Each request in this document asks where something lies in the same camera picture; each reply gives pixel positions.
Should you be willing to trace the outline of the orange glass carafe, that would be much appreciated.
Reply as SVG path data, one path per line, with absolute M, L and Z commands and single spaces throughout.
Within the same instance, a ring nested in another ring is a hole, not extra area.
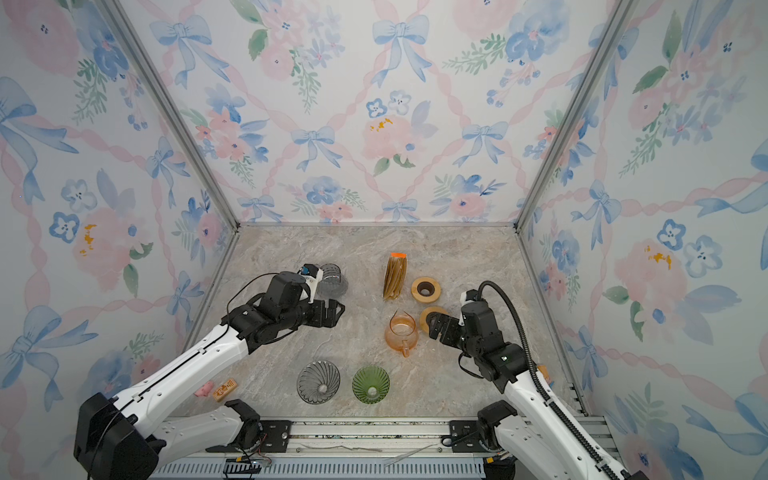
M 385 331 L 387 345 L 407 358 L 417 345 L 418 338 L 416 320 L 407 312 L 397 310 L 389 320 Z

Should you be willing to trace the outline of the green glass dripper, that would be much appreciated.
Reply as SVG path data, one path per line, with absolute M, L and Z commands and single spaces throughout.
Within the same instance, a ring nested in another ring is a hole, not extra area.
M 359 369 L 352 379 L 352 391 L 355 398 L 365 404 L 382 401 L 390 389 L 388 373 L 379 366 L 370 365 Z

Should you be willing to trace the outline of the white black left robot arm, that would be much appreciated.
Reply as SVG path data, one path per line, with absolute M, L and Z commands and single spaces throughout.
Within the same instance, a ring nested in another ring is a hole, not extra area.
M 74 457 L 89 479 L 147 479 L 157 468 L 210 447 L 252 453 L 265 438 L 260 415 L 231 399 L 211 413 L 171 420 L 203 383 L 257 349 L 300 327 L 333 328 L 345 312 L 316 296 L 324 272 L 270 274 L 270 283 L 240 306 L 228 305 L 219 325 L 144 380 L 111 397 L 97 392 L 78 412 Z

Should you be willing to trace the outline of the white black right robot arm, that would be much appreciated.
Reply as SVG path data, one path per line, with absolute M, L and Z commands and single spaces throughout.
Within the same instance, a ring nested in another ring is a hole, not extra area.
M 506 341 L 487 302 L 467 301 L 461 315 L 426 317 L 429 335 L 472 359 L 482 379 L 502 399 L 481 409 L 470 433 L 446 438 L 451 446 L 471 439 L 494 454 L 508 453 L 537 479 L 645 479 L 613 458 L 549 388 L 524 347 Z

